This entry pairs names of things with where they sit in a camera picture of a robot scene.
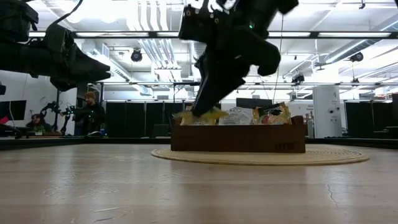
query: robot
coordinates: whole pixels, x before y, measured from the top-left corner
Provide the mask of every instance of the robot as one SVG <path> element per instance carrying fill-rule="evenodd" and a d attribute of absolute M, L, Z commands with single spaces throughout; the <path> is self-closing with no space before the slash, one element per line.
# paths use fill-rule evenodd
<path fill-rule="evenodd" d="M 0 70 L 28 73 L 33 78 L 48 76 L 60 91 L 110 78 L 110 67 L 85 55 L 76 46 L 72 32 L 57 24 L 83 0 L 49 25 L 43 39 L 29 39 L 30 28 L 37 30 L 39 22 L 29 1 L 0 0 Z"/>
<path fill-rule="evenodd" d="M 278 11 L 287 14 L 299 4 L 297 0 L 216 0 L 222 10 L 210 12 L 205 7 L 208 3 L 204 0 L 201 9 L 190 4 L 184 7 L 178 34 L 182 40 L 206 44 L 195 64 L 201 75 L 192 109 L 197 118 L 243 85 L 251 65 L 259 67 L 261 76 L 276 72 L 280 53 L 265 41 L 267 29 Z"/>

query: computer screen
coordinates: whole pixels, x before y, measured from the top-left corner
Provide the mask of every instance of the computer screen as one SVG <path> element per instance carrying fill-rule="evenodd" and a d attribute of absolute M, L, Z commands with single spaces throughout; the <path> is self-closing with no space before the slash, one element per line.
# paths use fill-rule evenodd
<path fill-rule="evenodd" d="M 25 120 L 25 109 L 26 100 L 0 102 L 0 119 L 7 116 L 10 120 L 14 118 L 14 121 L 23 121 Z"/>

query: person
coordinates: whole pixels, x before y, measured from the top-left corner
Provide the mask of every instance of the person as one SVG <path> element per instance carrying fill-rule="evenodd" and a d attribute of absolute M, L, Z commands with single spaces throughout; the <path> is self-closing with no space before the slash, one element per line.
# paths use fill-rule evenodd
<path fill-rule="evenodd" d="M 33 114 L 32 121 L 26 124 L 26 127 L 34 132 L 51 133 L 51 125 L 47 124 L 40 114 Z"/>
<path fill-rule="evenodd" d="M 101 124 L 105 123 L 105 110 L 95 101 L 94 92 L 87 92 L 85 94 L 85 101 L 87 105 L 81 109 L 81 113 L 73 115 L 74 121 L 83 120 L 83 135 L 87 135 L 93 131 L 99 131 Z"/>

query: security camera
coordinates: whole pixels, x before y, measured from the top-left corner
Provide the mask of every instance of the security camera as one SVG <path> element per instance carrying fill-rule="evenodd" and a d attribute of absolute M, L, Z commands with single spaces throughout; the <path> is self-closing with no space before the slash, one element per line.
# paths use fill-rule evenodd
<path fill-rule="evenodd" d="M 131 60 L 133 62 L 140 62 L 142 60 L 141 49 L 134 49 L 131 54 Z"/>
<path fill-rule="evenodd" d="M 349 60 L 352 62 L 360 62 L 363 60 L 363 54 L 361 52 L 358 52 L 358 53 L 354 54 L 353 56 L 351 56 L 349 58 Z"/>

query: red object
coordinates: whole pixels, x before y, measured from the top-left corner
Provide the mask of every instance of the red object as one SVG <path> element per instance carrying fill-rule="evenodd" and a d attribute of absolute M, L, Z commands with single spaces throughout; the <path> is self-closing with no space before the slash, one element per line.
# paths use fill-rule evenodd
<path fill-rule="evenodd" d="M 9 121 L 8 117 L 5 116 L 5 117 L 0 119 L 0 124 L 6 124 L 8 121 Z"/>

